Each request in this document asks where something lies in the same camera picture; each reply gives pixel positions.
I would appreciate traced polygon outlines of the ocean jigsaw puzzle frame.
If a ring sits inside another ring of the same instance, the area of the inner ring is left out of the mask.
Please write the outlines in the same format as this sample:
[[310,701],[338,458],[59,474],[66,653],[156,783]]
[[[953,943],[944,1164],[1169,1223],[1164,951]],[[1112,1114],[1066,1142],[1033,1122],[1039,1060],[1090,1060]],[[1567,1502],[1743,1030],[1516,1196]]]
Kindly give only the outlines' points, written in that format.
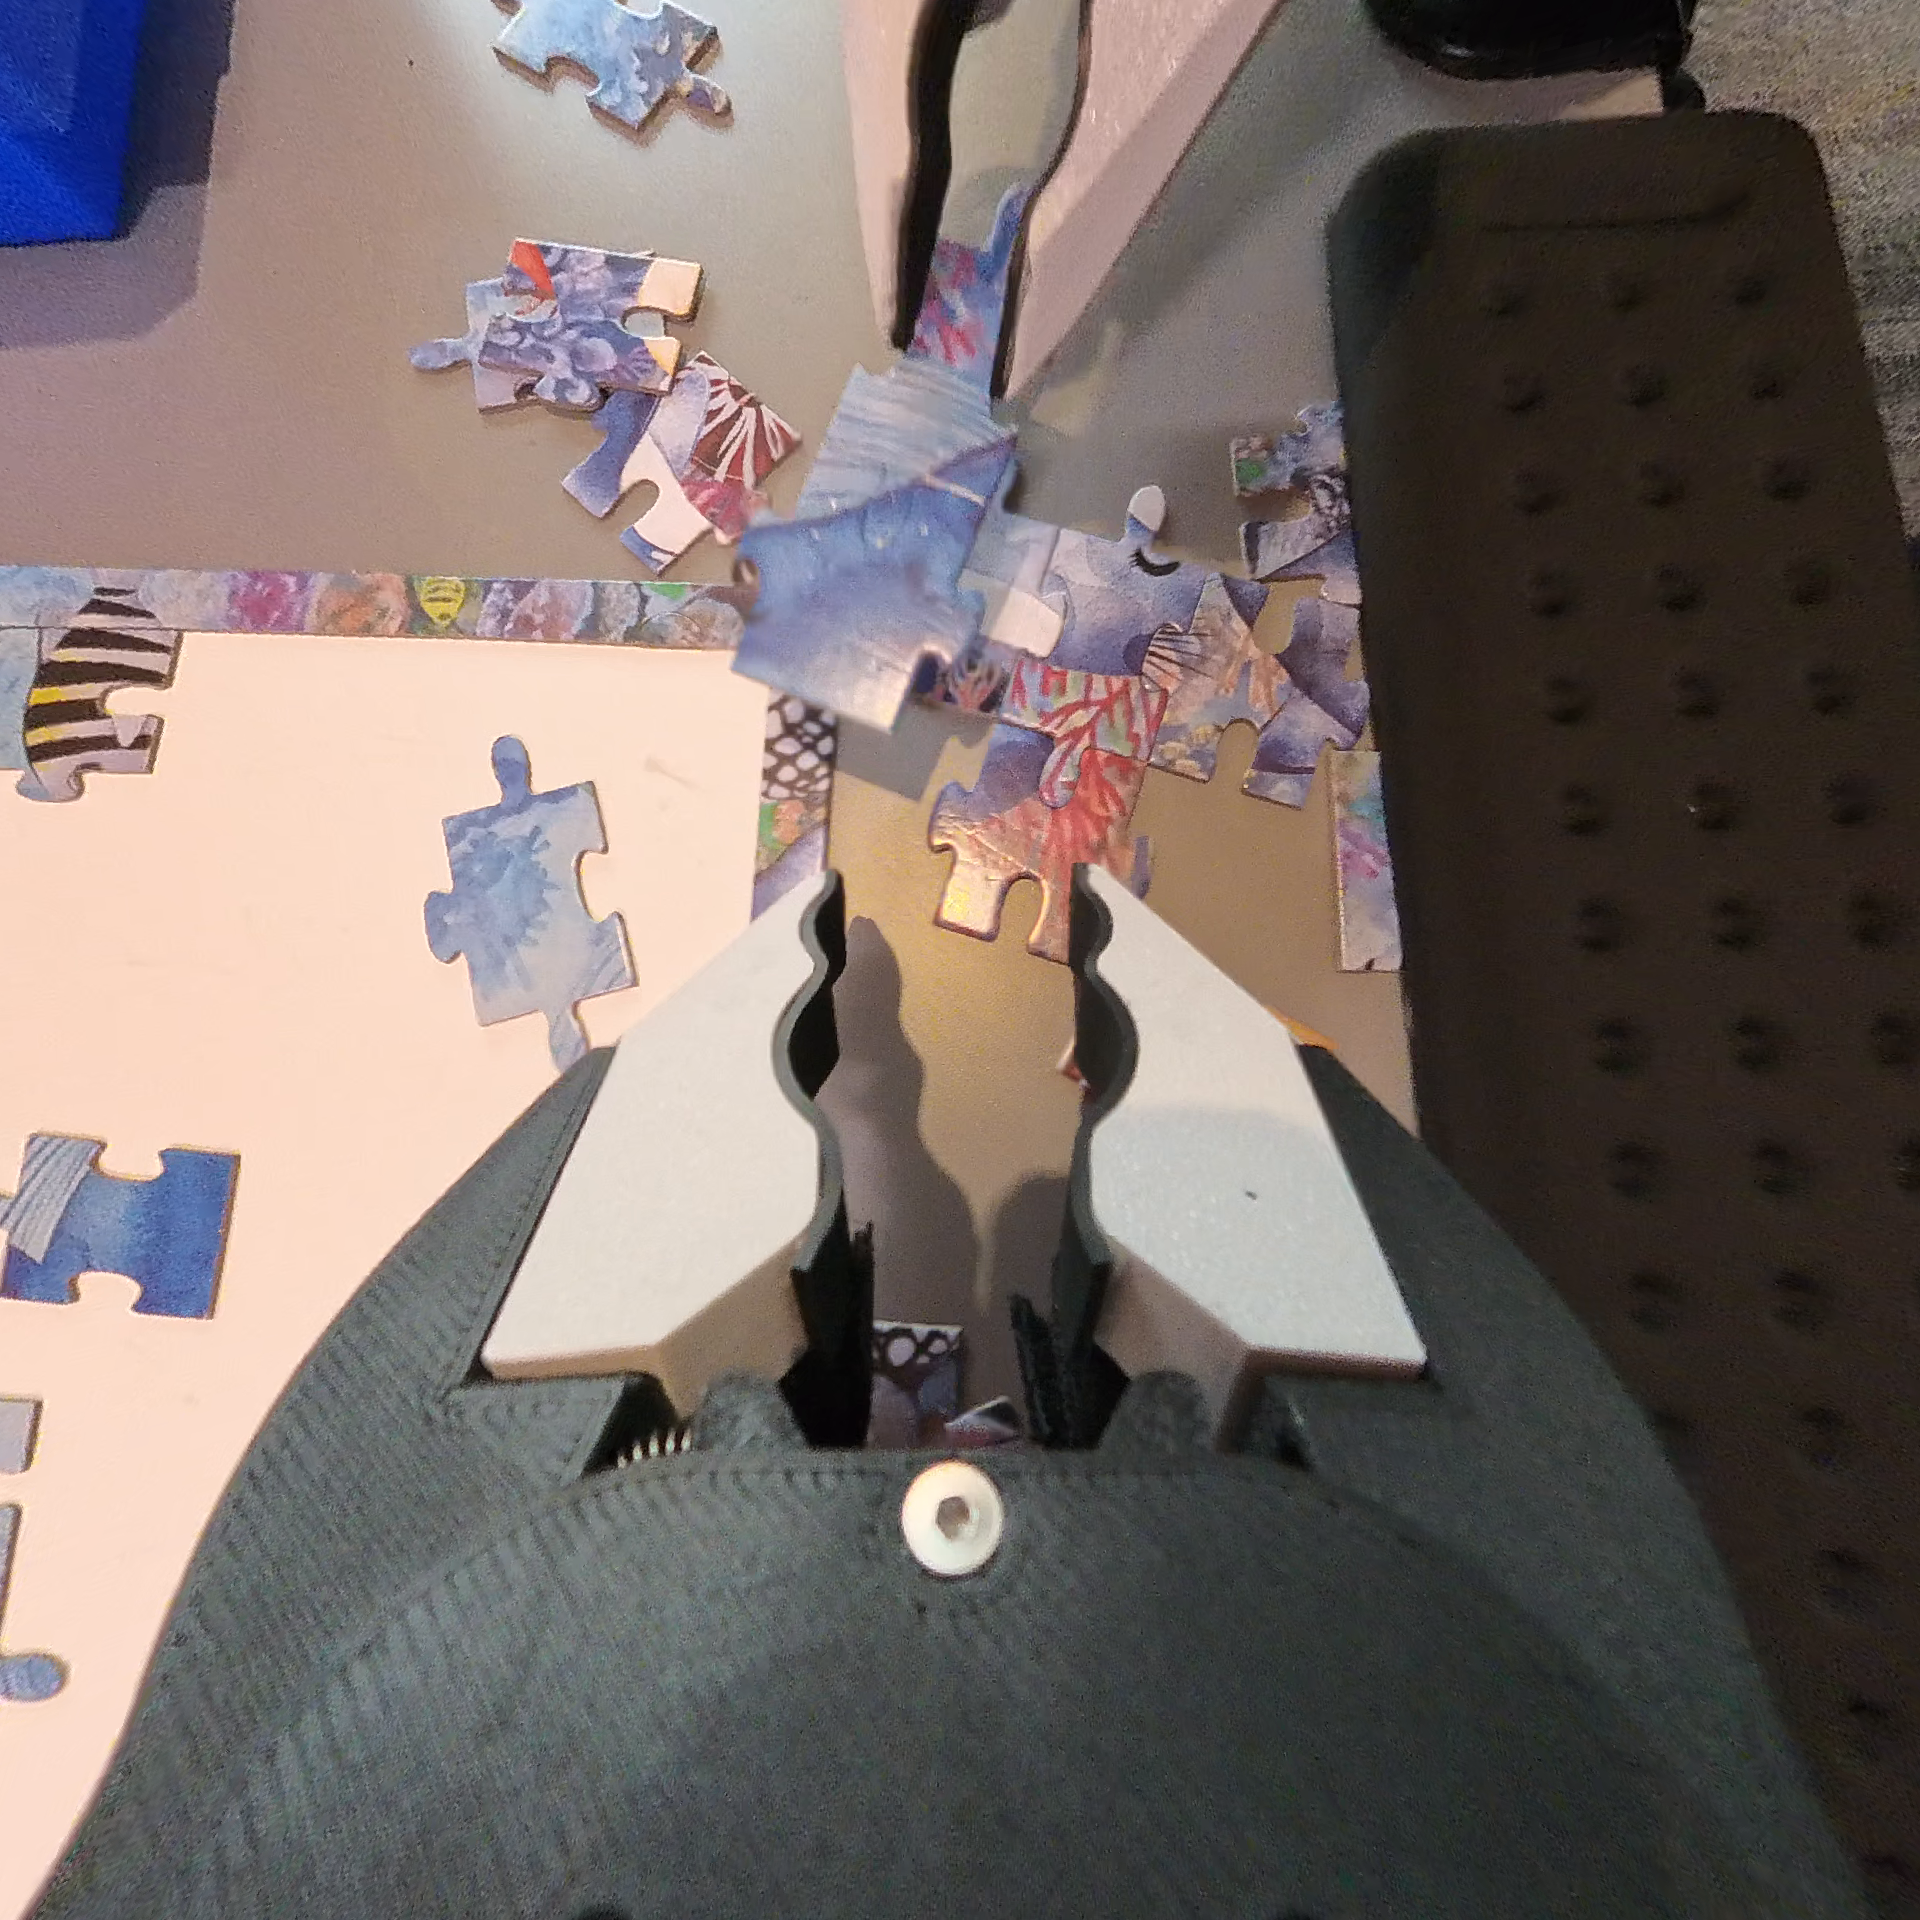
[[151,1180],[167,1146],[241,1159],[214,1313],[6,1297],[6,1397],[40,1400],[8,1641],[66,1663],[6,1702],[6,1884],[91,1797],[202,1526],[348,1290],[556,1076],[542,1015],[480,1024],[426,938],[441,822],[593,782],[635,982],[591,998],[614,1041],[745,928],[766,692],[729,647],[314,633],[184,634],[148,775],[34,801],[6,773],[6,1197],[34,1134]]

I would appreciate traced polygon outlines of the lavender zebra-tab puzzle piece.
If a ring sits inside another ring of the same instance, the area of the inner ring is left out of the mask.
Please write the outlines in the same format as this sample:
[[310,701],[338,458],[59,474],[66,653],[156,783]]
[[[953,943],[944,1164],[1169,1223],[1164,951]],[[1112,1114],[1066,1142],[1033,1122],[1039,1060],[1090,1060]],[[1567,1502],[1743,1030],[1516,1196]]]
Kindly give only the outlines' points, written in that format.
[[1337,958],[1347,970],[1399,974],[1402,919],[1385,836],[1380,753],[1330,753]]

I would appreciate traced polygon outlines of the purple red fan puzzle piece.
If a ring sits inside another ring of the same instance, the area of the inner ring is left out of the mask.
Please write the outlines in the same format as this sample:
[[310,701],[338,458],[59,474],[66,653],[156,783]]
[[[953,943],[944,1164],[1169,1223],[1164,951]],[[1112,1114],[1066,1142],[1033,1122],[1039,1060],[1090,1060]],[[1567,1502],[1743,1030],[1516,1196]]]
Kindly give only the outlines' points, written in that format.
[[627,492],[651,484],[655,502],[620,541],[655,575],[702,536],[739,540],[766,508],[763,474],[800,442],[800,434],[710,351],[683,361],[666,396],[614,390],[591,425],[601,442],[560,484],[596,518]]

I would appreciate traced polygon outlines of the yellow black striped fish piece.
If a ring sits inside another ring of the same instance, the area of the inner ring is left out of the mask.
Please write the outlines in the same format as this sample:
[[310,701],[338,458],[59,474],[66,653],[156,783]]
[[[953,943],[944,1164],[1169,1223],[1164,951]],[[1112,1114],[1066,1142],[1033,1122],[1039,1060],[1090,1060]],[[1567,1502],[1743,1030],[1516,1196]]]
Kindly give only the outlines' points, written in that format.
[[34,801],[80,800],[89,775],[144,777],[161,748],[148,710],[111,710],[120,689],[176,676],[182,631],[131,590],[96,590],[64,623],[3,631],[3,767]]

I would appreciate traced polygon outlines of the blue striped coral puzzle piece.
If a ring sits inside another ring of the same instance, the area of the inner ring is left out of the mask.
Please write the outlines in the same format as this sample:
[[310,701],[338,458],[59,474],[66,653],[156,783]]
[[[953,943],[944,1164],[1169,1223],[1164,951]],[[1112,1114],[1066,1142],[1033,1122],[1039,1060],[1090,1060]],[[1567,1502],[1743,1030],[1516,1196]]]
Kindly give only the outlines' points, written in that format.
[[800,494],[804,513],[842,512],[996,440],[991,389],[1027,200],[1024,184],[1002,197],[984,247],[937,241],[910,348],[880,374],[850,372]]

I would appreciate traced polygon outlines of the dark blue puzzle piece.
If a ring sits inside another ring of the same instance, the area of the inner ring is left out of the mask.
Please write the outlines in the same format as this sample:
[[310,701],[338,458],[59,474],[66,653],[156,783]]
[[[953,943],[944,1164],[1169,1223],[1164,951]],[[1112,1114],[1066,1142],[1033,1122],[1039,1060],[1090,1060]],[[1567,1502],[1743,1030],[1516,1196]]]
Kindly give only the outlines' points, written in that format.
[[535,80],[553,63],[586,73],[588,104],[635,135],[674,100],[732,116],[729,94],[699,69],[715,47],[713,23],[672,2],[519,2],[494,38],[496,57]]

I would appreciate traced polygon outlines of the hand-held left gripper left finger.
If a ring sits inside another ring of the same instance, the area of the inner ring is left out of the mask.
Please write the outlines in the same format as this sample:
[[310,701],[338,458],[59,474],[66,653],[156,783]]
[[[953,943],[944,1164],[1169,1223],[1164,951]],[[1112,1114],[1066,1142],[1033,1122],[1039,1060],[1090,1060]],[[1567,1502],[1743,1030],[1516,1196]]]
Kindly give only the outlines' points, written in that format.
[[827,871],[614,1046],[483,1344],[492,1375],[640,1373],[691,1415],[715,1378],[754,1373],[809,1442],[867,1438],[873,1246],[817,1102],[846,959]]

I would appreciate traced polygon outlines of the joined blue whale puzzle pieces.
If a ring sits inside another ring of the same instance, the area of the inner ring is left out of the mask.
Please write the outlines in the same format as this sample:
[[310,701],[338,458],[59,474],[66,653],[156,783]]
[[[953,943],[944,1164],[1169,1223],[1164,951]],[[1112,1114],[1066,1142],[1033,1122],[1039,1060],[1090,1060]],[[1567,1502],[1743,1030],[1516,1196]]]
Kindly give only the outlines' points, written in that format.
[[[3,1397],[3,1478],[25,1474],[34,1460],[42,1404],[36,1398]],[[3,1608],[9,1607],[18,1532],[24,1522],[22,1502],[3,1494]],[[66,1663],[43,1647],[17,1647],[9,1630],[3,1628],[3,1700],[8,1705],[36,1705],[55,1698],[66,1681]]]

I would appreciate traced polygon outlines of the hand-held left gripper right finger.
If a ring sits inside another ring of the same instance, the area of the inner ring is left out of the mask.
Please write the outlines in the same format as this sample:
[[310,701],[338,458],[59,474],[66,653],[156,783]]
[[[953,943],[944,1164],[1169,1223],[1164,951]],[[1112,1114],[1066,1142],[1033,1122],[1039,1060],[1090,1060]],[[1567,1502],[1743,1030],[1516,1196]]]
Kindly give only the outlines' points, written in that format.
[[1052,1305],[1015,1300],[1039,1439],[1097,1442],[1148,1373],[1192,1380],[1217,1445],[1268,1375],[1424,1375],[1286,1022],[1102,869],[1073,872],[1070,967],[1086,1098]]

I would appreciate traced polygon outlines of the green grey blue puzzle piece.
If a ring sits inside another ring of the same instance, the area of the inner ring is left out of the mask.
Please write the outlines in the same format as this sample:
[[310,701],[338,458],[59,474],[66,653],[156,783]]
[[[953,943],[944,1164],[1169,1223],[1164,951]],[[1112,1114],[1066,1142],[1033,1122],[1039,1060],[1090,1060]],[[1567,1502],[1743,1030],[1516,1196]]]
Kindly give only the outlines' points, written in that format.
[[1337,399],[1303,407],[1294,429],[1233,440],[1233,486],[1241,498],[1280,495],[1292,513],[1248,518],[1240,549],[1250,577],[1276,584],[1316,580],[1320,593],[1360,606],[1348,458]]

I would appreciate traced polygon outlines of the blue white-striped puzzle piece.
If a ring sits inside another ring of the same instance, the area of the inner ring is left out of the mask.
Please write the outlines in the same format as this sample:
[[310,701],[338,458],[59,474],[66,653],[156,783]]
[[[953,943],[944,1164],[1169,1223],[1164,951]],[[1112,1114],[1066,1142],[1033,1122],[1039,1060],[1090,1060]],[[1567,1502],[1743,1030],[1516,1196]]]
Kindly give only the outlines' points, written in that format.
[[138,1312],[211,1317],[241,1159],[167,1146],[159,1174],[132,1180],[100,1154],[94,1138],[27,1138],[3,1206],[6,1297],[72,1305],[83,1274],[105,1273],[138,1284]]

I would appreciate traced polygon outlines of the blue object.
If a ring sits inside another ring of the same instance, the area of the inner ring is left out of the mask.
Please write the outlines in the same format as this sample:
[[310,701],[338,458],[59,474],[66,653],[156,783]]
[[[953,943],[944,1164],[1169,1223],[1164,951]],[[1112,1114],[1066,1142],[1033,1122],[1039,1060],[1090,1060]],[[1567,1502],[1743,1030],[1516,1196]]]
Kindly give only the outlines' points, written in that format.
[[144,14],[144,2],[3,4],[6,247],[121,231]]

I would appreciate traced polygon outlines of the joined coral reef puzzle pieces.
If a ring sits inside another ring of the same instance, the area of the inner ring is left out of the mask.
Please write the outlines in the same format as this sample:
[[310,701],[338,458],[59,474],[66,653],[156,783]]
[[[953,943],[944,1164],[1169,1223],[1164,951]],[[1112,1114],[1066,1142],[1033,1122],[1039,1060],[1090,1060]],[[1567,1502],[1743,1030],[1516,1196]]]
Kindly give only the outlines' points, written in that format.
[[936,920],[991,942],[1015,885],[1041,887],[1027,949],[1064,961],[1080,865],[1136,893],[1151,874],[1134,829],[1146,775],[1207,782],[1233,727],[1258,733],[1241,789],[1306,805],[1327,752],[1360,742],[1369,687],[1351,671],[1360,633],[1344,478],[1300,481],[1306,513],[1243,528],[1241,577],[1153,551],[1160,494],[1136,495],[1106,540],[994,509],[970,577],[991,621],[930,695],[987,712],[972,783],[950,783],[928,817],[947,853]]

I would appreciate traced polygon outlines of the dark perforated panel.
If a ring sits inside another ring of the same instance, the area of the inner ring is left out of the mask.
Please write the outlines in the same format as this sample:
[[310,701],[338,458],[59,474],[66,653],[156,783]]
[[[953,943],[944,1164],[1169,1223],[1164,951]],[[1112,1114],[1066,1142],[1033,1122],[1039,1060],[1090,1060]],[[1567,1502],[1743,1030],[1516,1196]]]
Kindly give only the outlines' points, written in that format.
[[1412,135],[1329,286],[1427,1138],[1916,1914],[1916,584],[1817,145]]

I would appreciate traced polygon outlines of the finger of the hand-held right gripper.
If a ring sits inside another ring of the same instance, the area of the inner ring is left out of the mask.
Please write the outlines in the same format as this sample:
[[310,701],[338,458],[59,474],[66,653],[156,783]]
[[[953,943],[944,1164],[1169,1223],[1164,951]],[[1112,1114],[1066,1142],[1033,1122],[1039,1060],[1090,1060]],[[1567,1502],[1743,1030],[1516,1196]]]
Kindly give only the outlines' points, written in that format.
[[908,348],[939,240],[975,2],[846,2],[855,204],[879,325]]
[[996,393],[1066,342],[1265,34],[1276,2],[1086,2],[1064,141],[1030,194]]

